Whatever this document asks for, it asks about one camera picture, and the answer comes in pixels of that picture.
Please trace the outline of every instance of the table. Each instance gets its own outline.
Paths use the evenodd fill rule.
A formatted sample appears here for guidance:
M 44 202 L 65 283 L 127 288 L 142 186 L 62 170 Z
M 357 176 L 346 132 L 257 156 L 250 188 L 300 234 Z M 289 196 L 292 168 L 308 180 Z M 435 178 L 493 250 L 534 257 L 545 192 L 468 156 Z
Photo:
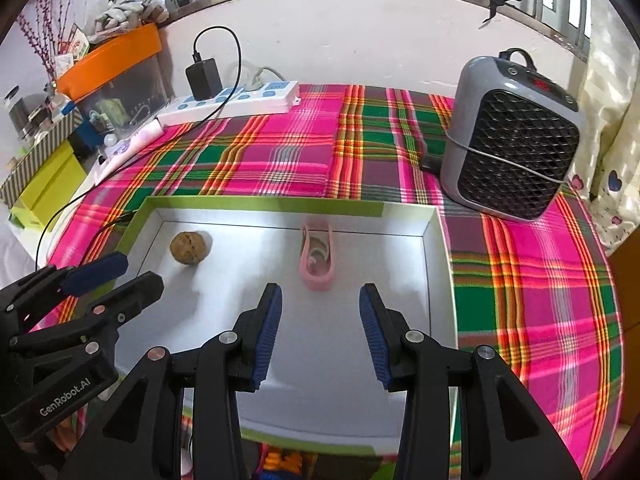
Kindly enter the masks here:
M 211 121 L 153 152 L 81 203 L 50 259 L 75 265 L 94 233 L 151 194 L 275 194 L 436 205 L 454 272 L 460 348 L 494 346 L 585 477 L 604 464 L 620 409 L 622 348 L 612 280 L 569 189 L 542 218 L 511 222 L 449 200 L 420 172 L 420 137 L 444 151 L 453 100 L 397 89 L 303 85 L 288 114 Z M 184 132 L 168 128 L 156 142 Z M 88 248 L 98 255 L 106 230 Z M 69 320 L 66 301 L 44 325 Z M 450 474 L 460 472 L 456 432 Z

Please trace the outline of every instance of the black and white striped pattern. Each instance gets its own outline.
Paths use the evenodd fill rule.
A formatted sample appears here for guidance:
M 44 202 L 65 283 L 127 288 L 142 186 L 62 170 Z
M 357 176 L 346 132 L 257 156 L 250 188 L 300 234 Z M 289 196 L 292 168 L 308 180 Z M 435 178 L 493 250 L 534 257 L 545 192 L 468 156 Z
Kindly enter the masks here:
M 0 198 L 9 209 L 14 206 L 24 188 L 33 178 L 33 175 L 50 157 L 51 153 L 82 124 L 82 120 L 82 115 L 76 108 L 54 124 L 47 136 L 18 162 L 7 180 L 2 184 L 2 187 L 0 187 Z

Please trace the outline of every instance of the cream curtain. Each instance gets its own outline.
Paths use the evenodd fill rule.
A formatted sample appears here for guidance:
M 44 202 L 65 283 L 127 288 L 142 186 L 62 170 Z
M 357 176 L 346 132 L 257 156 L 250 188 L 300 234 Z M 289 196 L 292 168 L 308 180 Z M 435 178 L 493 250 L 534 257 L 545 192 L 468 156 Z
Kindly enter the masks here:
M 608 0 L 591 0 L 591 21 L 578 98 L 588 130 L 570 175 L 611 254 L 640 224 L 640 53 Z

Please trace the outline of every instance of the plastic bag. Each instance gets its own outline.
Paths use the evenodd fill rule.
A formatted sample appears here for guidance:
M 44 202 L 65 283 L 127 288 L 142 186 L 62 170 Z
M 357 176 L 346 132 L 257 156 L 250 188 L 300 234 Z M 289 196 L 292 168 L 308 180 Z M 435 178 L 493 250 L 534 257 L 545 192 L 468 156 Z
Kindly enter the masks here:
M 109 0 L 109 8 L 94 19 L 89 43 L 101 43 L 140 25 L 162 23 L 169 17 L 164 0 Z

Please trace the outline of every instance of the orange lid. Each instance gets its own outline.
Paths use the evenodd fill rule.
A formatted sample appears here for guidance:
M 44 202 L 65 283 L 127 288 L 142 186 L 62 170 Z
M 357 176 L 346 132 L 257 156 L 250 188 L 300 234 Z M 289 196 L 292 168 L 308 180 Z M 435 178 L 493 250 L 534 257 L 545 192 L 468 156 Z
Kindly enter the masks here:
M 63 73 L 57 81 L 58 91 L 78 102 L 161 50 L 155 23 L 135 28 L 107 41 Z

